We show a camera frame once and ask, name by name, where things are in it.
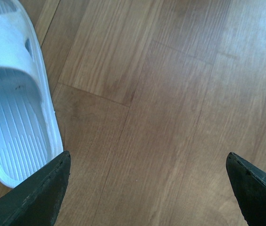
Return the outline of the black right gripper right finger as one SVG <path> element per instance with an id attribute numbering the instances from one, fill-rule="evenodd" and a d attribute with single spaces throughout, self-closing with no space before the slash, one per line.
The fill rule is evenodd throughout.
<path id="1" fill-rule="evenodd" d="M 247 224 L 266 226 L 266 173 L 233 152 L 226 158 L 226 170 Z"/>

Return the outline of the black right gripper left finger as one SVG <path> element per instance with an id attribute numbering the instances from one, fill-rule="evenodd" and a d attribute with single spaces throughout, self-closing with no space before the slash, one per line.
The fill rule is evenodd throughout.
<path id="1" fill-rule="evenodd" d="M 0 198 L 0 226 L 52 226 L 64 199 L 71 155 L 63 151 Z"/>

